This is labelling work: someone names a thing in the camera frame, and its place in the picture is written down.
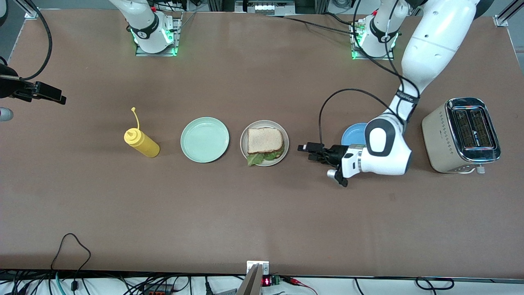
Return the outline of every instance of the mounting plate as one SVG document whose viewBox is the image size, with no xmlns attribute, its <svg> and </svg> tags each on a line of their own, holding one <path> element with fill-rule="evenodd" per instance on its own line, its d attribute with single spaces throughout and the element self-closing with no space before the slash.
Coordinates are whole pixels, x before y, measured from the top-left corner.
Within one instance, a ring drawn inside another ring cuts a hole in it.
<svg viewBox="0 0 524 295">
<path fill-rule="evenodd" d="M 261 264 L 264 267 L 263 268 L 264 275 L 269 274 L 269 261 L 258 261 L 258 260 L 248 260 L 247 261 L 246 273 L 248 273 L 251 267 L 256 264 Z"/>
</svg>

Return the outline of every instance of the blue plate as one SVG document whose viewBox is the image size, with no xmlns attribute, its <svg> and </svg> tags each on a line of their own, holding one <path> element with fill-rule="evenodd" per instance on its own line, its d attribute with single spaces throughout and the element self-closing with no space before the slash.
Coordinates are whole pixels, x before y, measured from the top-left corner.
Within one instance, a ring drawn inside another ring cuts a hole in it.
<svg viewBox="0 0 524 295">
<path fill-rule="evenodd" d="M 367 123 L 356 123 L 351 125 L 342 135 L 342 145 L 366 144 L 364 130 Z"/>
</svg>

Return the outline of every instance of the bread slice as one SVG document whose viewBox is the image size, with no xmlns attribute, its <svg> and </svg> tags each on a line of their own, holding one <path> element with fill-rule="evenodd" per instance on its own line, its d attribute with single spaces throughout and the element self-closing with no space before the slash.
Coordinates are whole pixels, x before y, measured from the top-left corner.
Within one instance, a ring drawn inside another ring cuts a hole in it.
<svg viewBox="0 0 524 295">
<path fill-rule="evenodd" d="M 272 153 L 280 150 L 284 143 L 282 133 L 274 128 L 247 130 L 247 153 Z"/>
</svg>

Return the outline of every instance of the yellow cap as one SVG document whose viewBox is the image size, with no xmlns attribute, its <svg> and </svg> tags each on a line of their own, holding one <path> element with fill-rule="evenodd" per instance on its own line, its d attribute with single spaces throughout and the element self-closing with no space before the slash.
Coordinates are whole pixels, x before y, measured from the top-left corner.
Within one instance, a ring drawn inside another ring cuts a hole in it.
<svg viewBox="0 0 524 295">
<path fill-rule="evenodd" d="M 124 140 L 130 146 L 139 146 L 144 141 L 144 133 L 137 128 L 131 128 L 124 134 Z"/>
</svg>

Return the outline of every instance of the table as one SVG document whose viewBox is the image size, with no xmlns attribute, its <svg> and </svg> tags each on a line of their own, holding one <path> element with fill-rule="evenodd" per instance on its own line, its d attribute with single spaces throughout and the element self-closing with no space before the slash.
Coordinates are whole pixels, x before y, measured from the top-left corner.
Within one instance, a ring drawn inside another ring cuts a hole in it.
<svg viewBox="0 0 524 295">
<path fill-rule="evenodd" d="M 198 13 L 174 58 L 134 57 L 116 10 L 44 11 L 53 54 L 38 77 L 63 90 L 65 106 L 2 100 L 15 117 L 0 124 L 0 264 L 43 268 L 68 232 L 93 253 L 86 269 L 243 273 L 247 260 L 296 275 L 524 278 L 524 79 L 506 29 L 474 22 L 462 48 L 426 89 L 406 140 L 404 176 L 360 174 L 348 188 L 296 146 L 318 141 L 322 102 L 360 87 L 386 101 L 398 79 L 352 60 L 347 35 L 254 14 Z M 344 29 L 328 16 L 301 16 Z M 419 18 L 408 18 L 396 64 Z M 26 76 L 47 49 L 27 21 L 10 66 Z M 445 100 L 484 100 L 502 157 L 487 174 L 444 175 L 430 166 L 421 120 Z M 161 146 L 148 159 L 123 141 L 135 126 Z M 359 93 L 324 109 L 327 145 L 351 124 L 383 111 Z M 230 145 L 198 164 L 180 149 L 191 120 L 223 121 Z M 244 128 L 273 120 L 290 152 L 273 167 L 248 167 Z M 68 239 L 56 268 L 86 253 Z"/>
</svg>

